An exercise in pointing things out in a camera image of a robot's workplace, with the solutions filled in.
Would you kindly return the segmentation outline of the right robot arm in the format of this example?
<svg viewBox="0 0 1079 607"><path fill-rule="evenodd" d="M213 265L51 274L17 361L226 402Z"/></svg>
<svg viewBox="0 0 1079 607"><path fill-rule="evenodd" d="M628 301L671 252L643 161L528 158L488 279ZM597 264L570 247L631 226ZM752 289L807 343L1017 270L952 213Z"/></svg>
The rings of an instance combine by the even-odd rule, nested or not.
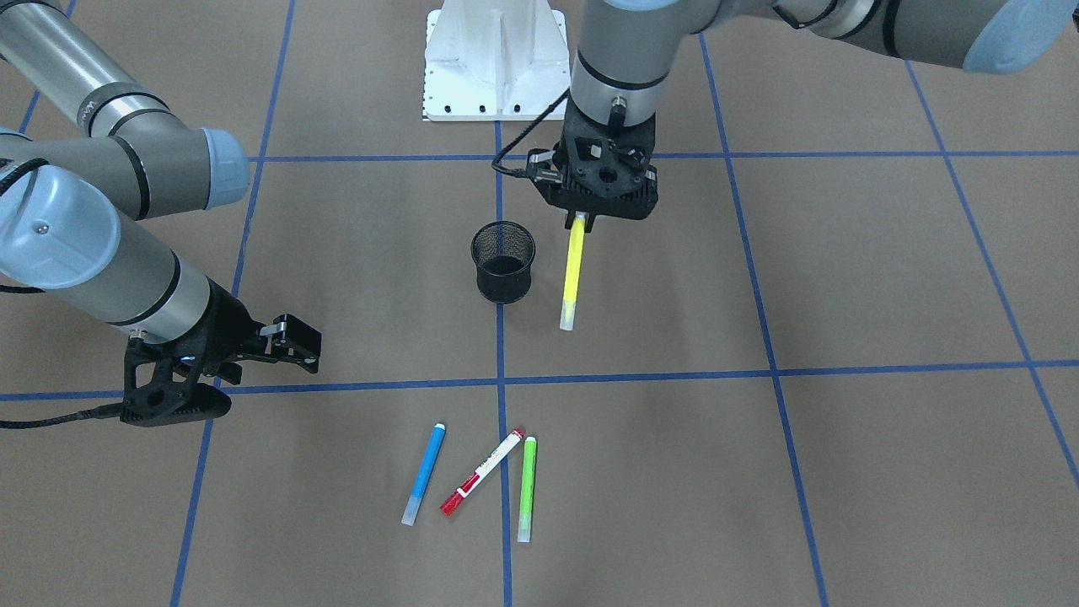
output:
<svg viewBox="0 0 1079 607"><path fill-rule="evenodd" d="M47 1L4 1L3 60L82 133L42 142L3 130L3 274L16 292L50 293L127 335L119 402L4 429L223 416L230 397L203 380L238 384L265 327L142 220L242 199L246 150L231 133L186 126Z"/></svg>

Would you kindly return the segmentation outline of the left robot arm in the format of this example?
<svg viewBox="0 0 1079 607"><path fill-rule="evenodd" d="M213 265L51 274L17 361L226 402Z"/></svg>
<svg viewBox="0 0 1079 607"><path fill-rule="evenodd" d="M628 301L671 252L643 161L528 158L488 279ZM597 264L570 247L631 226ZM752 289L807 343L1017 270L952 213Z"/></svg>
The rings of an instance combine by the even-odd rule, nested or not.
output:
<svg viewBox="0 0 1079 607"><path fill-rule="evenodd" d="M759 86L819 89L825 74L798 59L855 68L914 63L948 72L1028 69L1074 23L1075 1L587 1L556 142L529 150L515 175L546 204L585 218L642 220L659 201L652 157L679 50L718 39Z"/></svg>

